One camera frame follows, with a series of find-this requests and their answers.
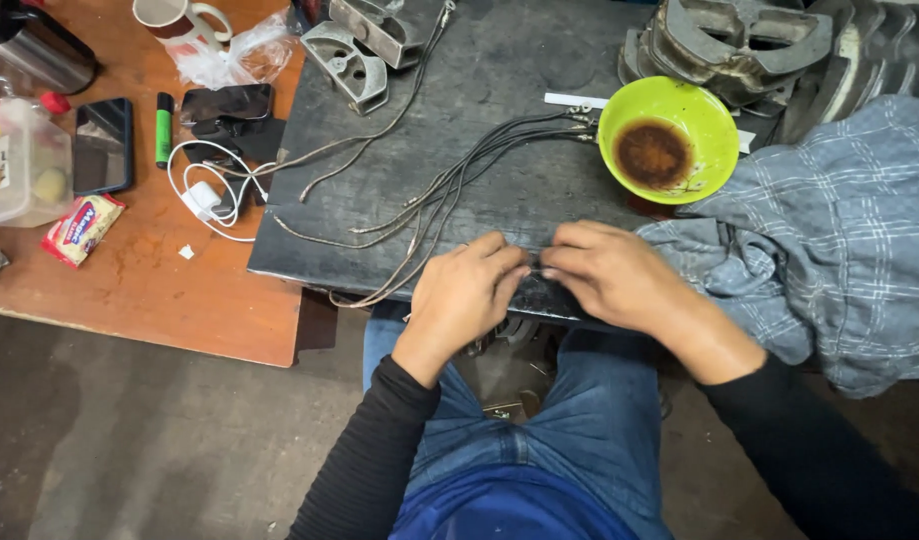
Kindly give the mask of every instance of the blue shirt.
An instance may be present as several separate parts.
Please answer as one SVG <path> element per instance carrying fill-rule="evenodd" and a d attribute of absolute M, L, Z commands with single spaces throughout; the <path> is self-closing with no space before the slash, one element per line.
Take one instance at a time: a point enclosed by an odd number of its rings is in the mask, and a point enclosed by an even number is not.
<path fill-rule="evenodd" d="M 617 516 L 565 479 L 528 465 L 468 469 L 409 494 L 395 540 L 635 540 Z"/>

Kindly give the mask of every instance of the black long-sleeve shirt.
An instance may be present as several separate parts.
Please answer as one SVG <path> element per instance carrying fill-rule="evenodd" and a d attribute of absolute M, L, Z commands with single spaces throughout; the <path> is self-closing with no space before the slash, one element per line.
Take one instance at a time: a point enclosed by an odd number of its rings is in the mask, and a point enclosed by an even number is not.
<path fill-rule="evenodd" d="M 699 388 L 804 534 L 919 538 L 919 497 L 775 356 L 755 373 Z M 439 396 L 439 386 L 421 386 L 390 356 L 384 358 L 287 540 L 386 538 Z"/>

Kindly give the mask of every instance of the concrete floor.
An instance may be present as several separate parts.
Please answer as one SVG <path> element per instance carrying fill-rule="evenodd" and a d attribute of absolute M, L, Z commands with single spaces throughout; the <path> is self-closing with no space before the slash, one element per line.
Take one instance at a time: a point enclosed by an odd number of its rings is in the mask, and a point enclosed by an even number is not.
<path fill-rule="evenodd" d="M 365 317 L 289 370 L 0 317 L 0 540 L 282 538 L 361 397 Z M 919 490 L 919 383 L 863 402 L 811 384 Z M 673 533 L 801 537 L 705 399 L 667 388 Z"/>

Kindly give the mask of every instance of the brown liquid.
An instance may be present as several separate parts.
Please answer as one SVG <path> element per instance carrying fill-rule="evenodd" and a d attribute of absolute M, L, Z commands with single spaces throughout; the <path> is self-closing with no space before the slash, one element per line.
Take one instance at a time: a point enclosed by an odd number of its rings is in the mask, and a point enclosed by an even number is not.
<path fill-rule="evenodd" d="M 616 137 L 613 161 L 622 176 L 647 190 L 669 190 L 693 169 L 686 135 L 662 118 L 630 122 Z"/>

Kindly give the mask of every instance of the hand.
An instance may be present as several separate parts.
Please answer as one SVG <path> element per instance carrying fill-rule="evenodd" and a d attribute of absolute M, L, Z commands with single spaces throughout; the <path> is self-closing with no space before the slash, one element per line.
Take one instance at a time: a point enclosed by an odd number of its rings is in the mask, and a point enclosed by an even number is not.
<path fill-rule="evenodd" d="M 393 360 L 432 388 L 450 357 L 506 316 L 519 282 L 529 274 L 523 248 L 499 231 L 435 256 L 412 293 L 412 314 Z"/>
<path fill-rule="evenodd" d="M 540 260 L 548 267 L 543 276 L 570 289 L 587 313 L 655 337 L 704 385 L 738 379 L 765 362 L 755 341 L 632 232 L 564 223 Z"/>
<path fill-rule="evenodd" d="M 644 240 L 595 221 L 560 225 L 540 260 L 586 313 L 651 335 L 698 296 Z"/>

